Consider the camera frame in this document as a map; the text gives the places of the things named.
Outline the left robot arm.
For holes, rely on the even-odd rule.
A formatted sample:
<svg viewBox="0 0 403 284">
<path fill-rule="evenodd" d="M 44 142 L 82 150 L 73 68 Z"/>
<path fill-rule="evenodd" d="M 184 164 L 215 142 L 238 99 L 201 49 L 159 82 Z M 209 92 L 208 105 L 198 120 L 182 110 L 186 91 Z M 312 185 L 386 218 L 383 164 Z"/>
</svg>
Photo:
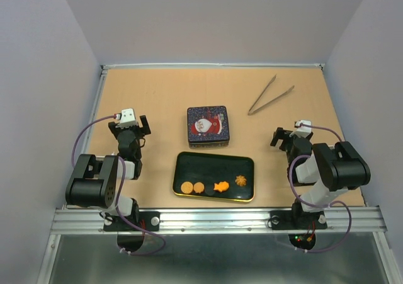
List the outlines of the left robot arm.
<svg viewBox="0 0 403 284">
<path fill-rule="evenodd" d="M 79 139 L 95 123 L 109 120 L 108 128 L 118 142 L 118 154 L 98 158 L 81 154 L 75 158 Z M 133 198 L 122 196 L 126 179 L 136 180 L 142 170 L 142 148 L 145 136 L 151 134 L 145 115 L 137 120 L 134 112 L 117 113 L 97 119 L 86 125 L 77 136 L 71 154 L 72 174 L 65 190 L 68 205 L 96 208 L 111 221 L 127 230 L 138 229 L 139 205 Z"/>
</svg>

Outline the metal tongs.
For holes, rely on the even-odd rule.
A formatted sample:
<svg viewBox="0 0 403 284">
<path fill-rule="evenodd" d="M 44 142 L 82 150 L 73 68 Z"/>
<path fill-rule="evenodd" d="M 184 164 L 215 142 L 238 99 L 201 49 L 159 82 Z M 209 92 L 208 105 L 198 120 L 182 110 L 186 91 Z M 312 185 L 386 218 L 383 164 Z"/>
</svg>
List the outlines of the metal tongs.
<svg viewBox="0 0 403 284">
<path fill-rule="evenodd" d="M 258 94 L 257 98 L 253 101 L 252 105 L 249 107 L 247 111 L 248 116 L 253 116 L 260 111 L 263 111 L 267 107 L 281 100 L 282 98 L 288 96 L 291 92 L 294 91 L 295 85 L 289 85 L 287 88 L 283 89 L 273 89 L 273 85 L 277 84 L 277 74 L 272 76 L 269 81 L 266 83 L 264 88 Z"/>
</svg>

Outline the gold tin lid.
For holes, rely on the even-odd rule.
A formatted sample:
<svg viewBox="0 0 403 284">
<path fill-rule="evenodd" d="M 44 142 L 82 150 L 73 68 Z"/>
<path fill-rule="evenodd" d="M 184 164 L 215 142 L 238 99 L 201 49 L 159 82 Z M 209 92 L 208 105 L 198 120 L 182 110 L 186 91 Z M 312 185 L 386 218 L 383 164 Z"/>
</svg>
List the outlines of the gold tin lid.
<svg viewBox="0 0 403 284">
<path fill-rule="evenodd" d="M 223 105 L 189 107 L 186 120 L 188 141 L 230 138 L 227 108 Z"/>
</svg>

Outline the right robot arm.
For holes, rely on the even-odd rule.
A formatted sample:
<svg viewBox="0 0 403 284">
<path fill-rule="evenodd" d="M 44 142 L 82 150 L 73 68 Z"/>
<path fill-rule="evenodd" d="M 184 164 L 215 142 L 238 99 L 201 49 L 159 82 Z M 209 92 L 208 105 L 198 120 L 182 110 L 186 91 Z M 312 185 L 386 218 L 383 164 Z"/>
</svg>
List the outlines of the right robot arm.
<svg viewBox="0 0 403 284">
<path fill-rule="evenodd" d="M 278 127 L 270 146 L 281 141 L 286 153 L 287 179 L 295 200 L 289 210 L 272 210 L 268 225 L 274 230 L 327 227 L 324 210 L 340 195 L 369 183 L 368 164 L 348 141 L 330 146 L 313 144 L 311 126 L 301 123 L 294 131 Z"/>
</svg>

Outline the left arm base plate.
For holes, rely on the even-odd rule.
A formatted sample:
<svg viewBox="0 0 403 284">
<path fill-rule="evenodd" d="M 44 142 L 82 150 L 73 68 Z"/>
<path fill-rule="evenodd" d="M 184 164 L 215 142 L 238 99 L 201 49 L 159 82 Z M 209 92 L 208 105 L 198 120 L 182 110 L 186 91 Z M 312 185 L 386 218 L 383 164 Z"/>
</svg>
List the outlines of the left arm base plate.
<svg viewBox="0 0 403 284">
<path fill-rule="evenodd" d="M 135 224 L 137 227 L 141 229 L 145 229 L 151 232 L 159 231 L 159 221 L 160 221 L 160 212 L 151 210 L 151 211 L 140 211 L 139 216 L 134 218 L 133 216 L 126 216 L 125 218 L 130 222 Z M 137 229 L 133 228 L 131 225 L 127 224 L 121 217 L 106 215 L 103 217 L 103 230 L 105 232 L 129 232 L 129 231 L 137 231 Z"/>
</svg>

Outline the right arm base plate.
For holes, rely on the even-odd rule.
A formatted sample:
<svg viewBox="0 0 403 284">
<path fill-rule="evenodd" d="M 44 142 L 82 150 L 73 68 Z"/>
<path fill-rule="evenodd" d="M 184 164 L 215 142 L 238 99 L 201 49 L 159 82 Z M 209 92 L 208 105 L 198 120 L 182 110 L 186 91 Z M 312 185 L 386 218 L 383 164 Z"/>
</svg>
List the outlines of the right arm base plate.
<svg viewBox="0 0 403 284">
<path fill-rule="evenodd" d="M 307 230 L 327 229 L 327 223 L 320 223 L 319 217 L 323 212 L 307 213 L 302 212 L 296 215 L 291 210 L 272 210 L 270 211 L 270 224 L 273 230 Z"/>
</svg>

